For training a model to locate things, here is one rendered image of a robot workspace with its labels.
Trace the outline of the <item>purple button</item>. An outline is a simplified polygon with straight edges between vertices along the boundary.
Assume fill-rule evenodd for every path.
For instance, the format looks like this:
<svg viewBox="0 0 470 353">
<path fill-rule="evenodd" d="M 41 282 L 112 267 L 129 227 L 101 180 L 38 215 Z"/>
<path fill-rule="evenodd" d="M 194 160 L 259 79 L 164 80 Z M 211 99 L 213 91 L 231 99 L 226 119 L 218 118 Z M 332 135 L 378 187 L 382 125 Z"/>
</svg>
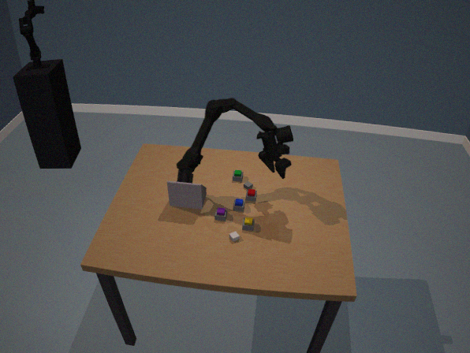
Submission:
<svg viewBox="0 0 470 353">
<path fill-rule="evenodd" d="M 227 210 L 226 208 L 216 208 L 214 219 L 216 221 L 226 221 Z"/>
</svg>

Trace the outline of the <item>yellow button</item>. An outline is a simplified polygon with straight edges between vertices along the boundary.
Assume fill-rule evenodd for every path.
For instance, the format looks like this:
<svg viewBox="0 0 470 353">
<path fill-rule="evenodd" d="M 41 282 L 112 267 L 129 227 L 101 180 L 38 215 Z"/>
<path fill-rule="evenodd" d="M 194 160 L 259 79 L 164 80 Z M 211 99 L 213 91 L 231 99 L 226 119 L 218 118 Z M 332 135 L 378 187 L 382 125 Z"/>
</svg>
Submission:
<svg viewBox="0 0 470 353">
<path fill-rule="evenodd" d="M 253 230 L 254 231 L 254 224 L 255 224 L 255 219 L 250 218 L 250 217 L 246 217 L 243 220 L 242 229 Z"/>
</svg>

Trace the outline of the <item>red button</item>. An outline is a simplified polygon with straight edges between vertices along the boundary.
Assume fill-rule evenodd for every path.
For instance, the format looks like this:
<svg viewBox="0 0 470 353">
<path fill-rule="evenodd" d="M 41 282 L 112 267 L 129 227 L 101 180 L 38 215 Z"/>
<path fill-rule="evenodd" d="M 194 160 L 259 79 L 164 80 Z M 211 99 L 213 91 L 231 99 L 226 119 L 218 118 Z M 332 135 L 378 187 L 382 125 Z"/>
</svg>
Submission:
<svg viewBox="0 0 470 353">
<path fill-rule="evenodd" d="M 257 191 L 254 189 L 248 189 L 246 192 L 246 200 L 245 201 L 253 201 L 256 202 Z"/>
</svg>

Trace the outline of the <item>green button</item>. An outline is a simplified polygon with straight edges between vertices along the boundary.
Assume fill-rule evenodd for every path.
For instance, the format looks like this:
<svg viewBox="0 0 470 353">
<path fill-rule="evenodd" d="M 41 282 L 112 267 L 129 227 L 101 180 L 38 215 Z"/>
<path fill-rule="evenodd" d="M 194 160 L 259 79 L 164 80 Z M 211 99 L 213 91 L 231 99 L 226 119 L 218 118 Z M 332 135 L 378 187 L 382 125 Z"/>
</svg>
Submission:
<svg viewBox="0 0 470 353">
<path fill-rule="evenodd" d="M 243 172 L 241 170 L 233 171 L 233 181 L 242 181 L 243 180 Z"/>
</svg>

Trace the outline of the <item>blue button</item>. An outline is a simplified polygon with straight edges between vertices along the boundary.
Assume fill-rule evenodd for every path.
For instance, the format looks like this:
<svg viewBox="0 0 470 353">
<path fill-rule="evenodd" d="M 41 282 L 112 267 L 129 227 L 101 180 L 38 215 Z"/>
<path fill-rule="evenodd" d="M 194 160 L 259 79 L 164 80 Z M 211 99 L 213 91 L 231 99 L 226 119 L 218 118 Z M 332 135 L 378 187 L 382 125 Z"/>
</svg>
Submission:
<svg viewBox="0 0 470 353">
<path fill-rule="evenodd" d="M 243 199 L 234 199 L 233 211 L 242 211 L 242 212 L 244 212 L 244 203 L 245 203 L 245 200 L 243 200 Z"/>
</svg>

